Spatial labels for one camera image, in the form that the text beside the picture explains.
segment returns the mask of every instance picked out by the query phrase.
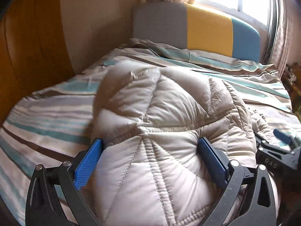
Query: screw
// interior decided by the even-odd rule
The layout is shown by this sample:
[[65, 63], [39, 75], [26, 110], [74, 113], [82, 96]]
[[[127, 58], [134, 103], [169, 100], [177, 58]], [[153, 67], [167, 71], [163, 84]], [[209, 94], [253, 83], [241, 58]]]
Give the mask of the screw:
[[64, 161], [63, 166], [64, 167], [69, 167], [71, 165], [71, 161]]
[[36, 170], [38, 170], [38, 171], [41, 170], [42, 168], [43, 168], [43, 166], [41, 164], [36, 166]]
[[234, 167], [238, 167], [239, 166], [239, 162], [237, 160], [232, 160], [230, 161], [230, 164]]
[[265, 165], [260, 164], [259, 169], [264, 171], [265, 170]]

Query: quilted fabric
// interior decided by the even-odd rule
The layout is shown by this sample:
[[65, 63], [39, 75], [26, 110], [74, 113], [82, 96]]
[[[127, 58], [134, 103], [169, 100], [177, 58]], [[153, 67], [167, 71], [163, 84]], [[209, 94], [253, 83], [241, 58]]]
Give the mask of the quilted fabric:
[[250, 113], [218, 78], [125, 60], [107, 69], [93, 118], [106, 147], [94, 173], [105, 225], [198, 225], [221, 193], [196, 154], [200, 137], [256, 166]]

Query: wall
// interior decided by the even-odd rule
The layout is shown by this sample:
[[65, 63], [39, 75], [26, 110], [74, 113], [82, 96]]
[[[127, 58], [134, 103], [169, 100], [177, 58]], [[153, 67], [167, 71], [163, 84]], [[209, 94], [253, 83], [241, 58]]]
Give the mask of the wall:
[[61, 0], [66, 47], [75, 73], [126, 43], [131, 8], [140, 0]]

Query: striped duvet cover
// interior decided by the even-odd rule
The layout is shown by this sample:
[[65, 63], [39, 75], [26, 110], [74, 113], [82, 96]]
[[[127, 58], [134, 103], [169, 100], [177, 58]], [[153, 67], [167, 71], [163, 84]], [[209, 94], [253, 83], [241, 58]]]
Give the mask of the striped duvet cover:
[[[110, 65], [123, 60], [156, 66], [176, 66], [230, 83], [247, 106], [270, 128], [293, 135], [301, 124], [291, 113], [291, 101], [274, 65], [261, 65], [199, 50], [131, 39], [114, 49], [81, 75], [32, 93], [15, 105], [0, 129], [0, 195], [9, 210], [25, 225], [25, 203], [37, 164], [58, 166], [90, 144], [92, 104]], [[67, 217], [75, 221], [64, 195], [57, 193]]]

